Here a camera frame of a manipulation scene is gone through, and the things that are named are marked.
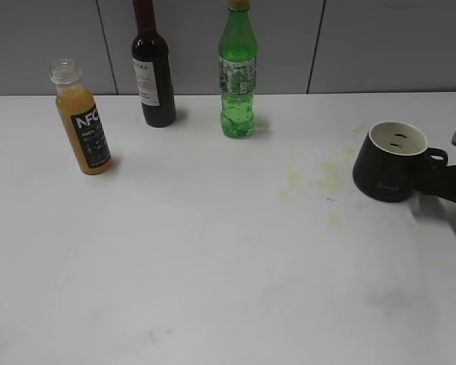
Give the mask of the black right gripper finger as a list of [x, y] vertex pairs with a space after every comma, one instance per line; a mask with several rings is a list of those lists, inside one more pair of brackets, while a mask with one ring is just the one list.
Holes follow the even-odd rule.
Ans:
[[416, 175], [413, 185], [424, 195], [437, 196], [456, 204], [456, 165]]

